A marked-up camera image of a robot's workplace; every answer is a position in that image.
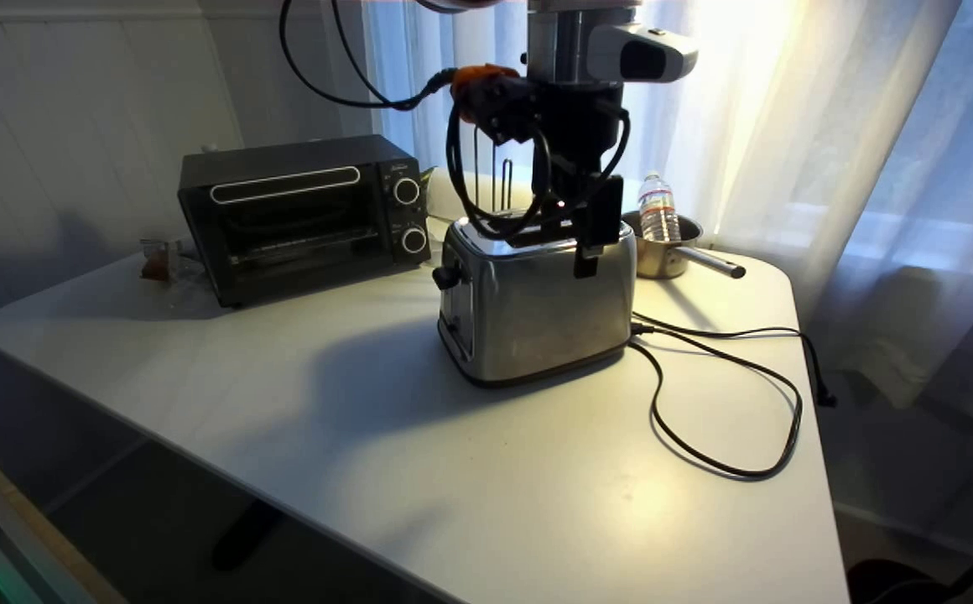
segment stainless steel toaster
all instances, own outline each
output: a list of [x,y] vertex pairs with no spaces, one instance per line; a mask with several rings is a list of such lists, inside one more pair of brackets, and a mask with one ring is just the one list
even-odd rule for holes
[[599,274],[573,274],[573,241],[525,246],[484,238],[467,217],[443,241],[441,339],[475,384],[513,384],[584,363],[609,363],[630,336],[638,241],[623,224]]

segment white curtain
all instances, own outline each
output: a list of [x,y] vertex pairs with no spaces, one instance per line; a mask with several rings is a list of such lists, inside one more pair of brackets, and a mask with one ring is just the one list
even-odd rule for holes
[[[447,64],[522,67],[525,10],[365,0],[372,74],[414,90]],[[698,67],[623,90],[622,174],[669,174],[710,246],[793,274],[835,369],[912,404],[973,326],[973,0],[648,0],[638,19],[693,36]],[[381,132],[443,163],[447,109]]]

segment floor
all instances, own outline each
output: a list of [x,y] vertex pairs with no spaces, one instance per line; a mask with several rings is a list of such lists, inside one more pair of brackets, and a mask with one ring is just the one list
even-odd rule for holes
[[[248,498],[162,446],[143,446],[53,514],[53,524],[132,601],[441,601],[381,572],[334,538],[283,524],[238,572],[207,563],[214,542]],[[958,576],[968,556],[838,514],[847,563],[890,556],[933,576]]]

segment toaster oven window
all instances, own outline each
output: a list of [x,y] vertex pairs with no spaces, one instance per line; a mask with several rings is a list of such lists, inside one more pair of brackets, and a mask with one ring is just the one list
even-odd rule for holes
[[271,246],[329,246],[375,238],[381,215],[370,187],[329,187],[217,208],[236,254]]

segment power cord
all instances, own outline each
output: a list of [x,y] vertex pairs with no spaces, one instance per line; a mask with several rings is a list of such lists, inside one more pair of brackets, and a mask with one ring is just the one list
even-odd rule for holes
[[[782,386],[778,392],[788,399],[793,417],[788,417],[788,433],[786,433],[786,443],[782,443],[782,453],[774,458],[774,464],[753,471],[753,467],[736,467],[736,464],[715,459],[715,458],[701,453],[698,446],[693,446],[661,414],[665,369],[661,369],[658,356],[642,344],[642,336],[679,339],[679,344],[684,344],[693,350],[701,350],[701,354],[710,354],[715,358],[736,363],[741,369],[753,369],[753,374],[778,384]],[[798,441],[798,423],[801,423],[801,392],[798,392],[798,386],[788,377],[782,377],[782,374],[774,374],[770,366],[760,366],[753,358],[733,356],[733,354],[715,350],[715,346],[710,346],[701,339],[782,339],[782,336],[801,339],[801,350],[807,350],[807,358],[809,358],[809,369],[811,369],[811,384],[819,388],[819,404],[834,404],[834,396],[829,396],[829,388],[824,384],[817,346],[811,346],[811,339],[801,330],[760,326],[760,330],[739,330],[739,331],[704,331],[704,330],[684,330],[684,326],[673,326],[673,321],[651,318],[645,311],[634,311],[634,326],[630,326],[629,346],[651,363],[654,378],[658,378],[654,392],[651,392],[651,405],[648,405],[648,421],[651,421],[654,436],[665,441],[665,446],[683,449],[684,459],[693,459],[694,467],[704,467],[704,471],[712,471],[720,476],[730,476],[730,481],[760,484],[760,481],[778,476],[788,467],[788,459],[797,453],[797,441]]]
[[334,90],[324,90],[314,77],[307,77],[307,71],[296,64],[291,57],[291,48],[290,48],[290,10],[291,10],[291,0],[283,0],[283,14],[278,14],[278,43],[283,43],[283,57],[290,64],[290,71],[296,74],[300,84],[307,84],[314,93],[334,101],[334,104],[343,104],[343,109],[365,109],[365,110],[381,110],[381,109],[394,109],[394,110],[414,110],[419,109],[423,99],[443,90],[447,84],[452,84],[456,71],[447,67],[447,71],[437,71],[419,93],[414,99],[402,99],[402,101],[389,101],[360,67],[354,48],[351,48],[351,36],[345,36],[345,24],[343,24],[343,10],[338,10],[338,0],[334,0],[334,19],[335,19],[335,30],[338,30],[338,39],[343,39],[343,50],[355,71],[355,77],[365,84],[365,90],[375,99],[375,101],[355,101],[355,99],[338,99]]
[[629,137],[630,137],[630,113],[623,109],[619,109],[619,120],[622,120],[622,142],[613,147],[611,163],[601,171],[599,180],[609,180],[613,174],[613,168],[622,163],[623,151],[629,151]]
[[[542,147],[542,155],[543,155],[543,180],[552,185],[552,180],[553,180],[553,179],[552,179],[552,168],[553,168],[553,162],[552,162],[552,142],[549,142],[542,132],[535,132],[535,142],[538,142],[538,147]],[[456,193],[456,199],[461,199],[461,204],[464,204],[464,215],[475,220],[475,227],[478,227],[484,238],[509,238],[509,235],[525,233],[525,227],[542,215],[542,204],[543,204],[542,194],[535,194],[530,208],[528,208],[522,217],[509,217],[509,215],[490,215],[490,213],[484,213],[484,208],[471,199],[467,180],[464,180],[461,109],[456,109],[456,104],[452,104],[452,110],[450,110],[450,127],[447,127],[447,168],[450,168],[452,193]]]

